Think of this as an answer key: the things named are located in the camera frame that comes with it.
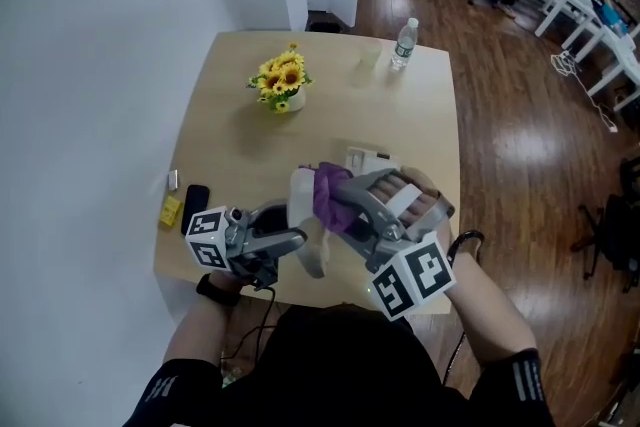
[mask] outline flower arrangement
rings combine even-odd
[[[289,50],[261,64],[258,75],[251,77],[247,85],[259,89],[258,102],[278,114],[291,109],[290,99],[302,86],[313,84],[305,71],[304,57],[295,52],[297,47],[296,43],[289,43]]]

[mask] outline white strap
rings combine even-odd
[[[400,214],[409,208],[411,203],[417,200],[421,194],[422,191],[410,183],[405,185],[393,196],[393,198],[387,201],[386,207],[393,215],[399,217]]]

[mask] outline flower pot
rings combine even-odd
[[[289,112],[299,111],[307,103],[307,92],[304,86],[298,88],[298,92],[289,97]]]

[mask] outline black shirt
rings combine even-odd
[[[442,386],[406,322],[346,305],[291,308],[253,372],[224,389],[215,365],[168,361],[125,426],[387,422],[553,426],[536,350],[485,368],[466,400]]]

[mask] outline yellow flower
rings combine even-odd
[[[260,65],[260,75],[267,75],[272,71],[277,71],[280,67],[278,58],[269,59],[266,63]]]
[[[281,54],[280,57],[277,58],[277,61],[278,67],[280,68],[287,64],[297,64],[301,68],[304,66],[304,57],[292,51]]]
[[[278,71],[270,71],[269,73],[265,73],[264,77],[261,77],[258,80],[258,87],[261,89],[261,95],[271,95],[273,94],[273,87],[280,80],[280,72]]]
[[[278,114],[283,114],[289,110],[289,102],[278,102],[275,108]]]
[[[280,84],[284,90],[292,91],[298,89],[304,82],[304,71],[302,66],[291,63],[280,68]]]

